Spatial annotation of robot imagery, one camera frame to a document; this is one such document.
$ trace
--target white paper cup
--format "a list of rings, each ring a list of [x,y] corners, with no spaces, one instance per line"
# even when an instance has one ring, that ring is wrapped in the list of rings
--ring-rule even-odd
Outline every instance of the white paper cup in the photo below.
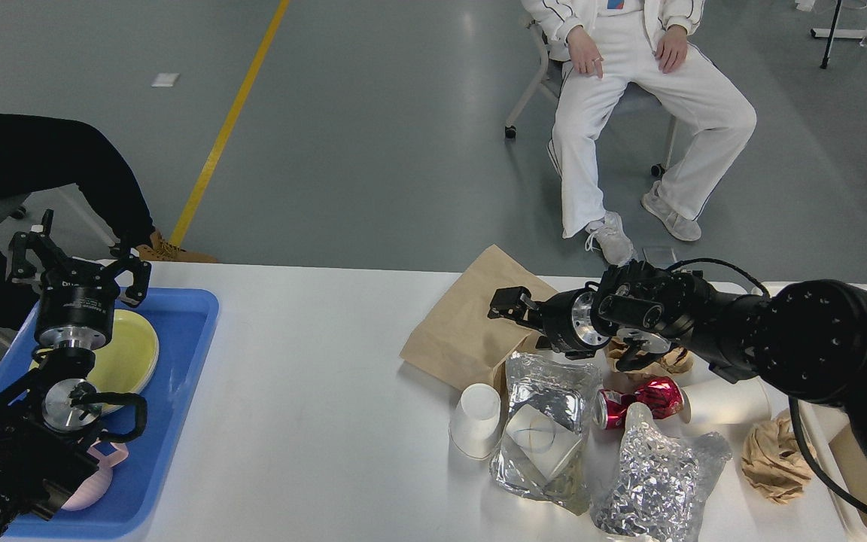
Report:
[[[491,456],[500,440],[500,395],[494,388],[468,385],[450,418],[450,440],[472,459]]]
[[[739,380],[736,384],[713,378],[681,388],[685,423],[753,423],[771,418],[771,404],[761,378]]]
[[[581,444],[581,437],[571,429],[554,422],[531,405],[520,407],[507,423],[506,432],[547,481],[556,478],[567,467]]]

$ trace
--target red can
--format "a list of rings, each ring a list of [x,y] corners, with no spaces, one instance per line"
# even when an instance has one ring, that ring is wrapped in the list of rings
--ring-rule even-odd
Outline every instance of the red can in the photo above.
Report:
[[[674,416],[684,408],[684,394],[674,380],[667,376],[654,377],[639,385],[634,391],[637,402],[651,409],[654,419]]]
[[[601,429],[617,429],[624,425],[627,407],[637,400],[634,394],[600,388],[595,399],[595,424]]]

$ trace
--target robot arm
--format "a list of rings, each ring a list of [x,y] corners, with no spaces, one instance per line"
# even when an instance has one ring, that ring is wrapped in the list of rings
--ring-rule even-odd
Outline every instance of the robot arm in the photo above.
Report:
[[[679,343],[729,382],[761,376],[790,397],[842,408],[867,457],[867,291],[852,285],[798,282],[772,298],[734,295],[699,275],[635,261],[546,302],[526,288],[500,289],[488,317],[539,330],[575,359],[610,336],[646,352]]]
[[[101,392],[87,377],[93,350],[113,339],[114,302],[138,305],[147,294],[151,267],[124,254],[107,267],[66,257],[49,238],[52,211],[41,227],[17,233],[10,244],[10,280],[41,289],[34,352],[39,366],[0,391],[0,536],[17,515],[52,518],[87,477],[96,459],[87,450],[97,440],[129,442],[145,429],[141,395]],[[26,259],[34,251],[42,272]],[[133,285],[120,295],[117,275],[131,271]],[[133,429],[107,431],[103,404],[134,408]]]

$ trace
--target crumpled aluminum foil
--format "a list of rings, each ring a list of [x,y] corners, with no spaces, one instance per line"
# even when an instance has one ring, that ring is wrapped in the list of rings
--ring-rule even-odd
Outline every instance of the crumpled aluminum foil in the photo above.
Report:
[[[704,502],[732,449],[718,433],[694,439],[662,434],[646,405],[634,403],[613,489],[592,512],[595,525],[616,534],[649,534],[661,542],[695,542]]]
[[[568,366],[536,354],[515,352],[508,357],[506,372],[510,416],[530,404],[581,436],[582,442],[567,467],[553,480],[547,480],[504,432],[491,460],[491,476],[513,494],[553,501],[574,514],[583,514],[591,507],[591,495],[584,481],[582,456],[593,420],[593,398],[601,383],[600,371],[593,364]]]

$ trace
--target hand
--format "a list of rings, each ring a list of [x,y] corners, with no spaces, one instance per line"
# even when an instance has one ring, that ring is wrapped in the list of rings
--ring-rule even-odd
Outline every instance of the hand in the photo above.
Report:
[[[684,59],[688,58],[688,31],[681,25],[672,25],[658,41],[658,51],[654,53],[658,59],[661,72],[671,73],[681,68]]]
[[[604,68],[601,65],[604,57],[598,51],[598,44],[595,44],[591,35],[581,25],[575,26],[568,32],[567,50],[570,52],[570,61],[576,71],[588,76],[597,75],[598,79],[604,78]]]

